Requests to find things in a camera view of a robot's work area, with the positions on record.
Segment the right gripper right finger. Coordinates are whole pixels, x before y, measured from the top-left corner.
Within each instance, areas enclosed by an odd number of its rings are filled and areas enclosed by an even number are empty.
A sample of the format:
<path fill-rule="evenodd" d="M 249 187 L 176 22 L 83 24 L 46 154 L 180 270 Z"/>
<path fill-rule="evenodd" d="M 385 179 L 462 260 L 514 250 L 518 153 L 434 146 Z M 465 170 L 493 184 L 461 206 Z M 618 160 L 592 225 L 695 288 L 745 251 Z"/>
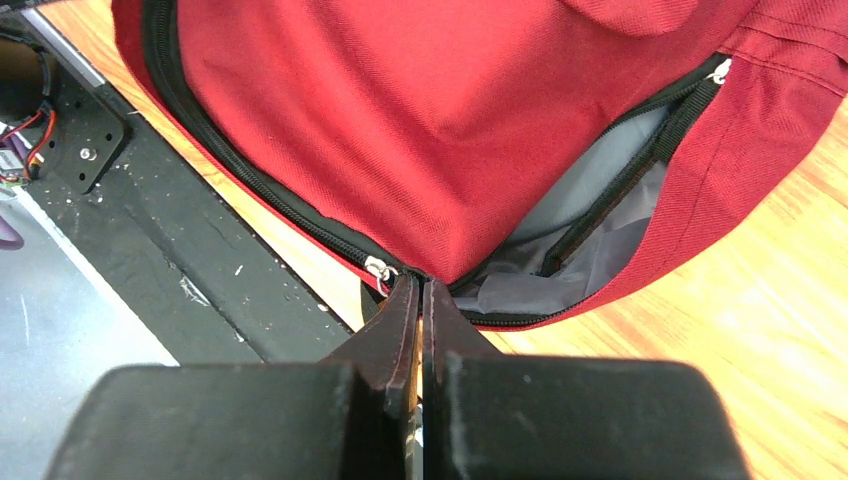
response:
<path fill-rule="evenodd" d="M 508 355 L 422 289 L 427 479 L 746 479 L 725 407 L 674 361 Z"/>

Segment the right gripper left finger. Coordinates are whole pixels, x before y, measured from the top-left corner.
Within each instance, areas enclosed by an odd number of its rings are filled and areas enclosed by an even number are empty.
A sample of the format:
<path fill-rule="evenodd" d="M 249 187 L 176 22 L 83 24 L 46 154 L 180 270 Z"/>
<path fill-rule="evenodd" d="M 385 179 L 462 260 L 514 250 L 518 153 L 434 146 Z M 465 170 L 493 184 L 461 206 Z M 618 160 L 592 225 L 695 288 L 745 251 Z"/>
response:
<path fill-rule="evenodd" d="M 105 374 L 50 479 L 409 479 L 420 284 L 315 363 L 134 365 Z"/>

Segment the red backpack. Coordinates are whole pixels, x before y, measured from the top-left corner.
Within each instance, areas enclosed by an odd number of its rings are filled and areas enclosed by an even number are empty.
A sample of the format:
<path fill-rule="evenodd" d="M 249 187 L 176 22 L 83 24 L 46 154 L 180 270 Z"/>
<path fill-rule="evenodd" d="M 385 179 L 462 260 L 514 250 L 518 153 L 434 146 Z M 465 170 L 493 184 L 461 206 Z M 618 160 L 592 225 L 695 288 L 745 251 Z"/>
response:
<path fill-rule="evenodd" d="M 624 297 L 732 231 L 847 94 L 843 1 L 116 1 L 147 95 L 387 293 L 488 329 Z"/>

